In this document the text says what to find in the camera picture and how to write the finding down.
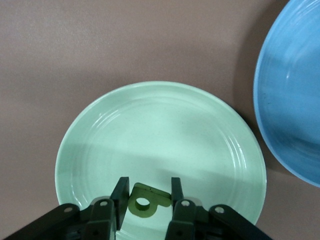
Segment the dish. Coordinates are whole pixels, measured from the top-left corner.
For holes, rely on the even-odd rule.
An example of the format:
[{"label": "dish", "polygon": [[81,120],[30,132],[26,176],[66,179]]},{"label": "dish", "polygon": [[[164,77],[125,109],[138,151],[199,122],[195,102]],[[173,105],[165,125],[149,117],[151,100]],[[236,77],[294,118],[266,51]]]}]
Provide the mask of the dish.
[{"label": "dish", "polygon": [[[266,196],[266,167],[245,121],[226,103],[198,88],[140,82],[95,100],[74,120],[57,155],[60,204],[85,209],[109,196],[119,177],[167,193],[180,177],[185,197],[205,209],[227,204],[256,223]],[[117,239],[164,239],[172,217],[159,207],[150,218],[128,210]]]},{"label": "dish", "polygon": [[262,46],[253,86],[261,134],[277,160],[320,187],[320,0],[291,0]]}]

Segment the green plate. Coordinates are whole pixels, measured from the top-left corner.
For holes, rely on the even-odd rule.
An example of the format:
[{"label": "green plate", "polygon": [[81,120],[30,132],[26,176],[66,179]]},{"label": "green plate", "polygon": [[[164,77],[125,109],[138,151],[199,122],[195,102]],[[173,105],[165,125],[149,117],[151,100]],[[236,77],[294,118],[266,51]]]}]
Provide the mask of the green plate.
[{"label": "green plate", "polygon": [[[226,204],[256,223],[266,196],[266,167],[245,121],[198,88],[149,81],[113,90],[74,120],[60,145],[55,186],[60,204],[85,209],[109,196],[120,177],[171,192],[180,177],[185,197],[205,209]],[[118,240],[164,239],[172,217],[126,212]]]}]

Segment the blue bowl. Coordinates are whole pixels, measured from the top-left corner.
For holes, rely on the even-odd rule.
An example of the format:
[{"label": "blue bowl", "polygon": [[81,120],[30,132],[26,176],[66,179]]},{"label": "blue bowl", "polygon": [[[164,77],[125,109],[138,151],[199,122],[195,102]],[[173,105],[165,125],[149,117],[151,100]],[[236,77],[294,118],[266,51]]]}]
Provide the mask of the blue bowl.
[{"label": "blue bowl", "polygon": [[320,187],[320,0],[291,0],[274,22],[258,58],[253,101],[273,155]]}]

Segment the brown table surface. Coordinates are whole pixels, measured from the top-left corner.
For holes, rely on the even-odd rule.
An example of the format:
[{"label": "brown table surface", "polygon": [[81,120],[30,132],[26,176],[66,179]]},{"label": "brown table surface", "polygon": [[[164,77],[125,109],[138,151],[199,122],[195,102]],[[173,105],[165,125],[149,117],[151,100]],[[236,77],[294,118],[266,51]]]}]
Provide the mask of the brown table surface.
[{"label": "brown table surface", "polygon": [[255,120],[255,65],[283,0],[0,1],[0,239],[58,205],[60,142],[93,100],[142,81],[189,84],[248,123],[267,166],[257,226],[320,237],[320,189],[285,170]]}]

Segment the green object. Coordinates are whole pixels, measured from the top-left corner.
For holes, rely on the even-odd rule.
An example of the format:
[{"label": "green object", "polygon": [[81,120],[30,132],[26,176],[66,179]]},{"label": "green object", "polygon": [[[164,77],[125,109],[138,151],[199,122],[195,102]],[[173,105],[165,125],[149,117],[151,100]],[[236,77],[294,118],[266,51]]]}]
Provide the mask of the green object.
[{"label": "green object", "polygon": [[[139,199],[147,200],[146,204],[139,203]],[[133,215],[149,218],[156,213],[158,205],[169,207],[171,205],[171,195],[139,182],[134,185],[128,203],[128,209]]]},{"label": "green object", "polygon": [[[113,90],[66,132],[55,167],[60,204],[85,209],[109,196],[123,176],[167,193],[171,177],[181,178],[185,197],[199,199],[207,210],[229,205],[254,224],[266,196],[265,162],[245,121],[212,94],[176,82]],[[127,211],[117,239],[165,239],[171,218],[170,207],[158,207],[149,218]]]}]

